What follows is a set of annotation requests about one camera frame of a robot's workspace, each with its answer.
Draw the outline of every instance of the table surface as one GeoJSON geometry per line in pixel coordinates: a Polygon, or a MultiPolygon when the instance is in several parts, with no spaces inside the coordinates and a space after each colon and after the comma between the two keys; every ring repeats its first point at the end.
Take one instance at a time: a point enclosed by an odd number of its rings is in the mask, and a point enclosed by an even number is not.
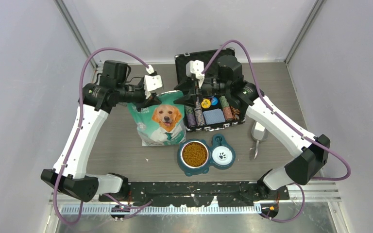
{"type": "MultiPolygon", "coordinates": [[[[265,94],[282,112],[304,127],[304,119],[285,64],[253,65],[265,94]]],[[[164,81],[164,91],[172,90],[177,85],[175,65],[153,67],[164,81]]],[[[130,77],[145,75],[143,66],[131,68],[130,77]]],[[[243,73],[245,80],[253,83],[248,64],[243,64],[243,73]]],[[[143,147],[127,107],[117,105],[98,134],[89,157],[87,172],[100,175],[113,172],[128,177],[130,181],[256,181],[265,172],[286,164],[292,157],[270,134],[266,141],[260,143],[259,154],[253,159],[253,124],[254,121],[247,117],[244,124],[225,130],[187,133],[187,139],[204,139],[209,144],[214,134],[221,133],[237,155],[234,164],[227,170],[210,167],[207,174],[187,177],[176,162],[178,146],[143,147]]]]}

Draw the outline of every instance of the yellow round object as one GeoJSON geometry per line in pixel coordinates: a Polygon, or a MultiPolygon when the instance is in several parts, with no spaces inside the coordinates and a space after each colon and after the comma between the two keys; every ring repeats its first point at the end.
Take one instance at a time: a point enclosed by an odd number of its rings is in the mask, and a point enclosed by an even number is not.
{"type": "Polygon", "coordinates": [[[201,106],[203,108],[209,108],[211,107],[211,101],[209,99],[204,99],[202,102],[201,102],[201,106]]]}

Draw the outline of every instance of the dog food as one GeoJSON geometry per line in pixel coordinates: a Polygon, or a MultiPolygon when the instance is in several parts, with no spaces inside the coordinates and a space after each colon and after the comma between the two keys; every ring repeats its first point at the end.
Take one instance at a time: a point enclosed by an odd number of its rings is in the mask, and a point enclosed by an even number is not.
{"type": "Polygon", "coordinates": [[[198,142],[188,143],[182,151],[182,158],[186,164],[192,167],[202,166],[208,158],[204,145],[198,142]]]}
{"type": "Polygon", "coordinates": [[[129,103],[128,109],[137,125],[143,146],[175,145],[186,140],[184,106],[173,101],[183,96],[181,91],[170,91],[158,96],[160,105],[141,109],[129,103]]]}

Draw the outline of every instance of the dog food bag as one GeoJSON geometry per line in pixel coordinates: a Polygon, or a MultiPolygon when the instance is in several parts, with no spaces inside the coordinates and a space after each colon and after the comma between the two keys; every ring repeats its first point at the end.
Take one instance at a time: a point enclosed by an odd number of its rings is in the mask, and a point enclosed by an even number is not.
{"type": "Polygon", "coordinates": [[[134,104],[128,103],[128,109],[137,125],[143,146],[167,146],[185,142],[186,131],[184,106],[173,101],[183,96],[181,91],[170,91],[158,96],[160,105],[136,110],[134,104]]]}

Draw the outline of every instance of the teal bowl holder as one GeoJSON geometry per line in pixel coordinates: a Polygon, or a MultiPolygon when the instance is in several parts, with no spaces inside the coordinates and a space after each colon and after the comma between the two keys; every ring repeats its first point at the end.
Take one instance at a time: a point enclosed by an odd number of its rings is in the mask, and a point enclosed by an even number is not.
{"type": "Polygon", "coordinates": [[[232,166],[235,161],[235,151],[226,142],[225,137],[218,133],[212,137],[212,146],[209,147],[205,140],[202,139],[190,139],[179,145],[177,153],[177,161],[179,168],[184,171],[185,175],[192,176],[198,174],[208,173],[209,167],[214,166],[218,169],[228,169],[232,166]],[[191,167],[182,159],[182,150],[184,147],[191,143],[198,142],[203,144],[208,151],[208,158],[206,162],[199,167],[191,167]]]}

